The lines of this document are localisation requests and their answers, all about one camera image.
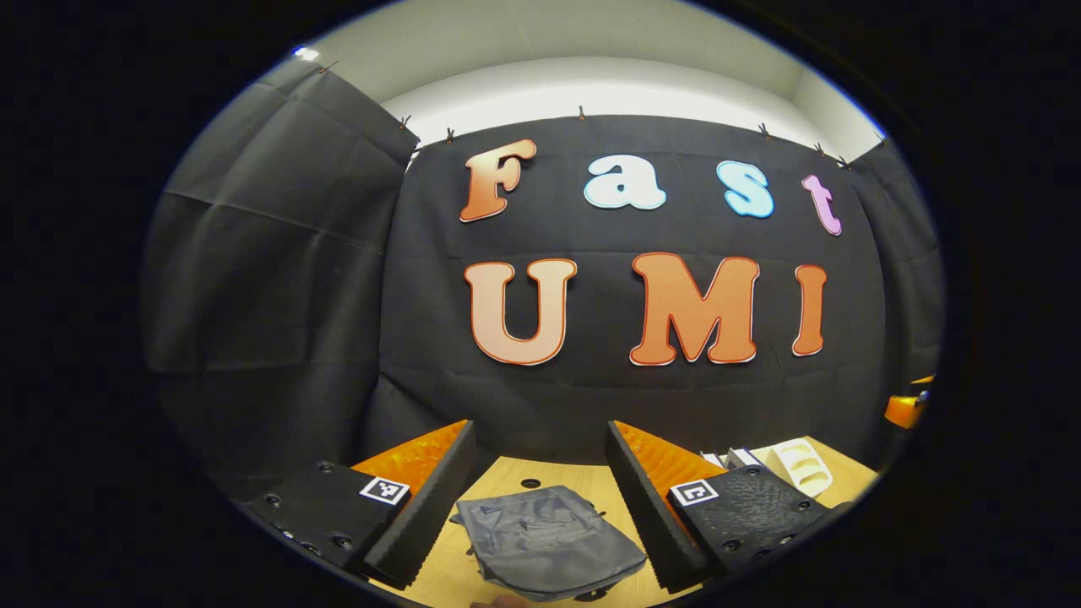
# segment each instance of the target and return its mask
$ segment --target ceiling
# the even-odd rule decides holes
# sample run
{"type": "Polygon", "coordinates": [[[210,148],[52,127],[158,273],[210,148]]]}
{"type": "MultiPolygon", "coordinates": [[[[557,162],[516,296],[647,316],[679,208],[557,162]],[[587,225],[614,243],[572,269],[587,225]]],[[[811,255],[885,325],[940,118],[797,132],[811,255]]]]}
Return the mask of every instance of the ceiling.
{"type": "Polygon", "coordinates": [[[308,45],[378,103],[458,74],[547,57],[666,62],[786,100],[804,71],[740,26],[676,0],[403,0],[308,45]]]}

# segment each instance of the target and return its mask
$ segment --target light blue letter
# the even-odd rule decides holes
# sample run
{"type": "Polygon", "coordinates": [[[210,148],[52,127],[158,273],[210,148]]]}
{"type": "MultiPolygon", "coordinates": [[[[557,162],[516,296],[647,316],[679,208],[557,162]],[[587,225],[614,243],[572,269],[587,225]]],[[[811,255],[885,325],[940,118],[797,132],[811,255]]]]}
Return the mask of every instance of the light blue letter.
{"type": "Polygon", "coordinates": [[[725,160],[717,166],[717,176],[728,186],[724,200],[739,215],[769,217],[773,213],[773,197],[765,187],[765,175],[753,164],[725,160]]]}
{"type": "Polygon", "coordinates": [[[657,188],[657,173],[644,158],[628,155],[605,156],[589,164],[593,177],[586,184],[586,200],[601,209],[630,204],[636,209],[656,209],[667,195],[657,188]],[[623,173],[609,173],[619,167],[623,173]]]}

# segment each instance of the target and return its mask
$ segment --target black fabric backdrop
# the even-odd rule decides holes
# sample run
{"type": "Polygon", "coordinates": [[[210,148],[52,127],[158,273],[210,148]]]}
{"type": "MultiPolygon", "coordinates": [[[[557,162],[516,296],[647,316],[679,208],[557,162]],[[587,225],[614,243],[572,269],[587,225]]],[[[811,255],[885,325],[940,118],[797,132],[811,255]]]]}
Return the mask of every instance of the black fabric backdrop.
{"type": "Polygon", "coordinates": [[[733,127],[569,117],[432,144],[403,179],[416,141],[333,71],[286,62],[223,110],[165,186],[143,277],[147,358],[166,413],[229,493],[463,418],[476,421],[485,459],[599,464],[604,423],[618,419],[690,449],[810,434],[872,462],[888,395],[933,371],[940,263],[890,149],[844,171],[733,127]],[[459,222],[465,161],[521,138],[538,151],[506,211],[459,222]],[[589,163],[615,154],[653,163],[660,208],[589,204],[589,163]],[[764,172],[772,215],[729,208],[723,160],[764,172]],[[839,237],[801,186],[809,174],[833,195],[839,237]],[[759,264],[752,361],[690,364],[681,351],[665,367],[629,361],[644,314],[631,261],[651,251],[681,255],[702,292],[726,256],[759,264]],[[525,267],[543,257],[578,265],[563,348],[539,366],[495,361],[473,342],[463,273],[515,266],[506,322],[525,338],[536,329],[525,267]],[[801,264],[828,275],[825,346],[810,357],[791,353],[801,264]]]}

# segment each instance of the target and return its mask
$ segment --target gray bag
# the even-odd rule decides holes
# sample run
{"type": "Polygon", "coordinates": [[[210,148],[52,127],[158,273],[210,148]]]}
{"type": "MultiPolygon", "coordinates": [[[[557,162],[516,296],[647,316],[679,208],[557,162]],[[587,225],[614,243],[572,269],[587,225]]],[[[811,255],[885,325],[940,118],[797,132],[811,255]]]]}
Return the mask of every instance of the gray bag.
{"type": "Polygon", "coordinates": [[[564,486],[458,501],[481,574],[533,602],[606,591],[645,566],[645,554],[564,486]]]}

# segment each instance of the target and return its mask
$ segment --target wooden table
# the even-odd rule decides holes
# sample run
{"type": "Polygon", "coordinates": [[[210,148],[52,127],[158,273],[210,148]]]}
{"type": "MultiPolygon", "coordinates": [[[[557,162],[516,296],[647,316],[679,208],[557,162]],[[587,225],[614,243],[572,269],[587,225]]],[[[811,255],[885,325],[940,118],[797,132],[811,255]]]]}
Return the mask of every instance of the wooden table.
{"type": "MultiPolygon", "coordinates": [[[[838,503],[853,500],[875,480],[876,473],[870,468],[810,437],[805,439],[814,446],[833,475],[832,485],[817,498],[823,505],[832,507],[838,503]]],[[[642,547],[638,530],[608,466],[552,464],[502,457],[462,494],[462,500],[524,492],[528,490],[521,483],[528,478],[539,480],[542,487],[566,486],[574,490],[592,502],[598,512],[606,512],[604,519],[642,547]]],[[[448,521],[443,525],[431,553],[428,554],[424,567],[412,585],[404,591],[397,591],[377,582],[373,584],[432,608],[467,608],[472,602],[491,603],[497,595],[512,595],[513,592],[481,578],[477,558],[466,555],[469,546],[469,536],[465,527],[448,521]]],[[[644,608],[693,593],[698,589],[700,585],[669,594],[657,585],[653,565],[646,559],[644,568],[619,581],[600,599],[583,604],[568,598],[537,606],[644,608]]]]}

